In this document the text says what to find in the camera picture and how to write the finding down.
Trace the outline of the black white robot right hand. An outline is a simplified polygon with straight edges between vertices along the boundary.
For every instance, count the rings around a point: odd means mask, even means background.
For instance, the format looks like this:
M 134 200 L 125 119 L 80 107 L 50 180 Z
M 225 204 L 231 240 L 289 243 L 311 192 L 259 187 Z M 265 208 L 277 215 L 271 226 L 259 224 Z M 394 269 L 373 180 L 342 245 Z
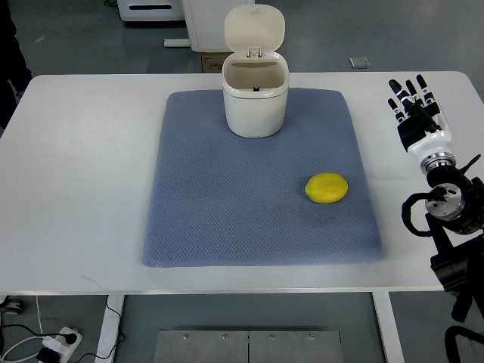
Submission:
M 438 103 L 422 75 L 401 85 L 391 79 L 395 97 L 388 100 L 398 123 L 397 131 L 406 152 L 426 159 L 432 154 L 450 154 L 451 133 Z

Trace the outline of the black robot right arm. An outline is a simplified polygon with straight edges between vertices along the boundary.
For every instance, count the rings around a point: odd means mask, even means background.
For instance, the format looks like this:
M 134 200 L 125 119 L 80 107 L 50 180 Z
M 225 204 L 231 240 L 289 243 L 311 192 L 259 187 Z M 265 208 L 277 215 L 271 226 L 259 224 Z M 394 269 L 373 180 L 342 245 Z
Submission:
M 461 324 L 472 305 L 483 311 L 483 234 L 455 246 L 447 232 L 483 231 L 483 181 L 466 177 L 480 157 L 460 169 L 449 152 L 424 157 L 420 167 L 430 191 L 412 194 L 402 204 L 405 227 L 433 239 L 437 254 L 430 258 L 430 267 L 444 290 L 455 296 L 451 317 Z

